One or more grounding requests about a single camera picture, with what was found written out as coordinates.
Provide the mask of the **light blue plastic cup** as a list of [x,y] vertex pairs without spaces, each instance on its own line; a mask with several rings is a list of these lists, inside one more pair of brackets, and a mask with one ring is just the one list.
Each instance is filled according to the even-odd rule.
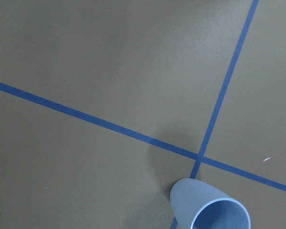
[[174,217],[181,229],[250,229],[242,203],[192,178],[177,181],[170,192]]

